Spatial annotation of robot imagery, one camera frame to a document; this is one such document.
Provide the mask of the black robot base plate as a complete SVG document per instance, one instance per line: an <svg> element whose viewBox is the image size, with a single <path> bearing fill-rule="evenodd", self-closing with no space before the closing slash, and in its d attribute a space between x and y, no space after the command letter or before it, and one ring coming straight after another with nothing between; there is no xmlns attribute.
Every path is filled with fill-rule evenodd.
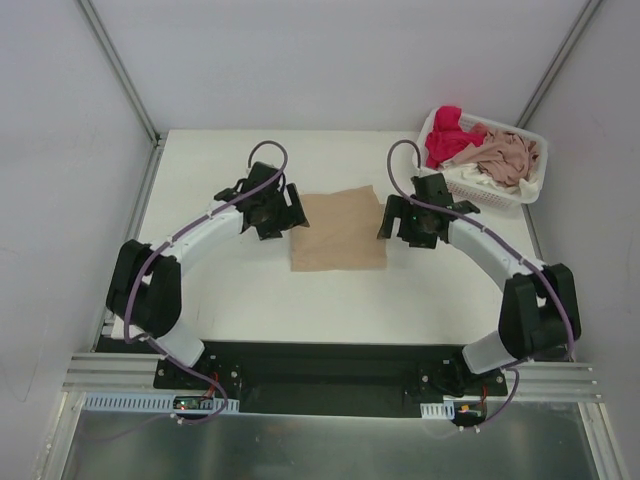
<svg viewBox="0 0 640 480"><path fill-rule="evenodd" d="M473 375L459 345L208 341L189 374L161 360L158 390L204 393L217 381L241 412L416 418L445 396L504 398L499 370Z"/></svg>

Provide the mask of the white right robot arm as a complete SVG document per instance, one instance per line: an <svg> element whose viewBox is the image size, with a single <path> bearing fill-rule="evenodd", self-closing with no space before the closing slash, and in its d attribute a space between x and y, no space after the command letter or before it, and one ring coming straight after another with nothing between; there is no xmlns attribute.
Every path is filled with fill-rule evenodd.
<svg viewBox="0 0 640 480"><path fill-rule="evenodd" d="M538 353L566 346L572 353L582 334L572 271L564 264L528 259L484 222L468 200L456 201L441 174L411 178L414 193L390 195L378 237L393 234L412 248L442 242L464 253L502 292L496 330L462 349L450 369L452 387L473 394L486 373Z"/></svg>

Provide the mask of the beige t shirt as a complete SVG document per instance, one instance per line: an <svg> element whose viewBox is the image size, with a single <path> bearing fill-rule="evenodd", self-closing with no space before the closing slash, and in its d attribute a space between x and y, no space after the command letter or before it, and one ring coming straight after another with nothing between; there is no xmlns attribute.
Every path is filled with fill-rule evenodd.
<svg viewBox="0 0 640 480"><path fill-rule="evenodd" d="M304 194L309 225L291 231L294 272L379 270L386 242L377 238L384 206L371 185L330 194Z"/></svg>

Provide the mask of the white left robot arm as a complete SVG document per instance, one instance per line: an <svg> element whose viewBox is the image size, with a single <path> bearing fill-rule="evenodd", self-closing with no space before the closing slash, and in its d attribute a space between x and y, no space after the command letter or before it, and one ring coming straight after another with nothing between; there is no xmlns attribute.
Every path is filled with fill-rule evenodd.
<svg viewBox="0 0 640 480"><path fill-rule="evenodd" d="M176 375L188 388L204 387L210 363L205 346L182 314L182 279L222 242L253 228L260 240L307 227L296 185L284 172L255 163L246 178L214 196L207 211L165 240L125 242L119 251L106 308L125 322L127 337L148 339L179 363Z"/></svg>

